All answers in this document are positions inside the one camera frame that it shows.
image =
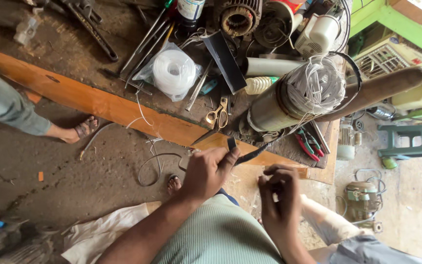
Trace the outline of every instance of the coil of white wire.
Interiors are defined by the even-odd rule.
[[[156,87],[171,95],[186,93],[196,79],[195,63],[178,50],[161,52],[154,60],[152,72]]]
[[[287,93],[301,111],[322,115],[340,105],[346,81],[329,57],[314,56],[288,74]]]

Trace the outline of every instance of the concrete floor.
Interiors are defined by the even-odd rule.
[[[36,111],[54,123],[71,127],[86,116],[78,111],[42,99]],[[372,137],[375,120],[363,117]],[[379,169],[387,184],[384,209],[377,220],[383,222],[384,232],[380,241],[396,249],[422,257],[422,158],[402,161],[394,170],[381,169],[376,150],[386,145],[385,136],[373,140],[363,135],[363,145],[357,148],[356,158],[349,162],[337,162],[335,185],[311,180],[302,181],[302,192],[309,198],[335,210],[343,211],[344,205],[335,201],[343,195],[343,189],[353,180],[358,169]],[[79,160],[81,150],[89,139],[68,145],[50,138],[34,137],[0,124],[0,210],[8,210],[32,223],[55,225],[61,230],[74,223],[96,219],[115,209],[147,201],[167,199],[167,176],[181,172],[178,159],[165,159],[165,176],[150,187],[140,187],[137,172],[152,154],[146,137],[135,130],[126,130],[113,124],[105,129]],[[182,155],[187,164],[188,150],[166,141],[155,144],[159,153],[174,152]],[[152,162],[143,181],[151,182],[156,176]],[[225,184],[226,191],[234,196],[241,207],[255,217],[261,214],[256,178],[262,166],[241,165]],[[38,172],[44,172],[44,181],[38,181]],[[365,173],[361,176],[374,176]],[[308,249],[324,246],[305,221],[300,223],[300,236]],[[58,253],[62,249],[58,235],[57,252],[52,263],[63,263]]]

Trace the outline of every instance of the plastic bag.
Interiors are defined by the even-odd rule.
[[[132,80],[144,80],[177,102],[187,95],[201,71],[201,65],[195,64],[177,45],[167,42]]]

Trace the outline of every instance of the hand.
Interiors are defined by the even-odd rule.
[[[280,251],[297,240],[297,226],[302,205],[299,195],[299,173],[286,165],[272,165],[260,176],[258,187],[262,199],[263,226]],[[278,195],[278,202],[273,200]]]
[[[237,147],[229,152],[219,147],[194,153],[188,163],[180,194],[200,203],[213,197],[226,181],[239,154]]]

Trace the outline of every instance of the green stool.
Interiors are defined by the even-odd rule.
[[[377,130],[387,131],[388,133],[388,147],[378,150],[379,157],[395,157],[401,160],[422,157],[422,144],[413,147],[413,138],[418,136],[422,138],[422,125],[380,125]],[[395,132],[400,137],[408,137],[410,147],[395,147]]]

